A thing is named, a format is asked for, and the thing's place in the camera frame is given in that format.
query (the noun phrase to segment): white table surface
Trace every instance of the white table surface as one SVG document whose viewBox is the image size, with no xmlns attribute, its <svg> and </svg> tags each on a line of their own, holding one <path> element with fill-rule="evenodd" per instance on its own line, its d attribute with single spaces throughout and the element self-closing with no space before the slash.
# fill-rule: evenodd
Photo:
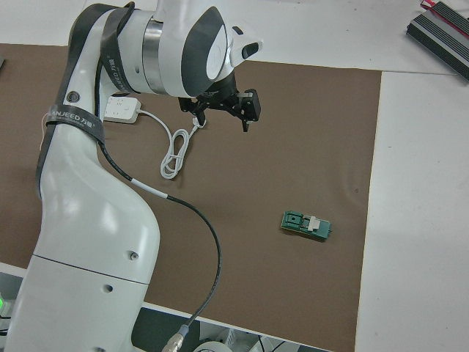
<svg viewBox="0 0 469 352">
<path fill-rule="evenodd" d="M 1 1 L 0 43 L 41 45 L 66 45 L 96 2 Z M 355 350 L 466 351 L 468 84 L 405 36 L 419 1 L 215 2 L 264 40 L 255 60 L 385 71 Z M 446 3 L 469 16 L 469 0 Z"/>
</svg>

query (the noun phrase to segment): velcro strap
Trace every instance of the velcro strap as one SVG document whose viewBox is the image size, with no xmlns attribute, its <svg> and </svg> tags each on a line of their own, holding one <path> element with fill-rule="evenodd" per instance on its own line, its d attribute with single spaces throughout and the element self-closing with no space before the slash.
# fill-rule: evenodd
<svg viewBox="0 0 469 352">
<path fill-rule="evenodd" d="M 53 105 L 49 109 L 46 125 L 65 123 L 80 128 L 104 144 L 104 127 L 101 120 L 77 106 Z"/>
<path fill-rule="evenodd" d="M 129 3 L 129 7 L 122 7 L 112 11 L 104 25 L 101 37 L 101 62 L 114 86 L 121 92 L 138 93 L 129 84 L 125 77 L 124 66 L 120 57 L 119 41 L 117 37 L 132 15 L 135 5 Z"/>
</svg>

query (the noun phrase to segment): coiled white cable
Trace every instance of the coiled white cable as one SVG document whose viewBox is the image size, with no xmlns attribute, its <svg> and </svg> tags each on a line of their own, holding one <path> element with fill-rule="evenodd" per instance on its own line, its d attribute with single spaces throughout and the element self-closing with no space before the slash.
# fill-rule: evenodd
<svg viewBox="0 0 469 352">
<path fill-rule="evenodd" d="M 166 153 L 165 157 L 161 161 L 160 165 L 160 173 L 161 176 L 166 178 L 167 180 L 171 180 L 176 177 L 177 173 L 181 170 L 182 165 L 184 164 L 184 156 L 185 152 L 188 150 L 189 146 L 189 140 L 193 136 L 193 134 L 199 129 L 203 128 L 205 126 L 200 126 L 199 121 L 194 117 L 192 119 L 193 123 L 193 128 L 192 131 L 189 133 L 184 129 L 179 129 L 177 130 L 174 134 L 171 134 L 171 131 L 169 130 L 168 126 L 160 120 L 158 117 L 156 117 L 154 114 L 149 113 L 148 111 L 145 110 L 136 110 L 139 114 L 144 114 L 147 115 L 154 120 L 158 121 L 165 129 L 166 133 L 168 134 L 169 138 L 169 146 L 168 146 L 168 152 Z M 174 153 L 174 143 L 176 141 L 177 137 L 182 138 L 182 146 L 179 149 L 179 152 L 177 154 Z"/>
</svg>

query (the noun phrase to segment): green terminal block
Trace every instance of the green terminal block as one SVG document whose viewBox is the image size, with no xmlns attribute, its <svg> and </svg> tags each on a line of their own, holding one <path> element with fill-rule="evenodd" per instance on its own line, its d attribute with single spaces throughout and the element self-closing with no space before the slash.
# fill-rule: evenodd
<svg viewBox="0 0 469 352">
<path fill-rule="evenodd" d="M 318 219 L 315 216 L 305 216 L 296 211 L 286 211 L 281 220 L 281 228 L 301 232 L 318 240 L 325 241 L 329 237 L 330 222 Z"/>
</svg>

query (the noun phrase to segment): brown cardboard sheet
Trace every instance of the brown cardboard sheet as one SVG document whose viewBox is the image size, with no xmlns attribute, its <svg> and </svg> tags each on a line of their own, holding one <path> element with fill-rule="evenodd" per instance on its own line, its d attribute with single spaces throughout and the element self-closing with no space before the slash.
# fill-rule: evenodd
<svg viewBox="0 0 469 352">
<path fill-rule="evenodd" d="M 0 261 L 25 268 L 40 230 L 40 120 L 54 101 L 66 48 L 0 45 L 0 55 Z M 224 269 L 203 316 L 353 351 L 380 72 L 246 62 L 236 75 L 240 90 L 258 90 L 260 121 L 243 133 L 235 117 L 208 111 L 175 180 L 159 174 L 168 140 L 149 117 L 107 122 L 108 150 L 130 175 L 193 203 L 217 229 Z M 173 132 L 191 128 L 176 98 L 141 101 Z M 138 192 L 161 231 L 146 301 L 192 312 L 215 273 L 210 233 L 182 206 Z M 329 220 L 330 238 L 282 230 L 285 210 Z"/>
</svg>

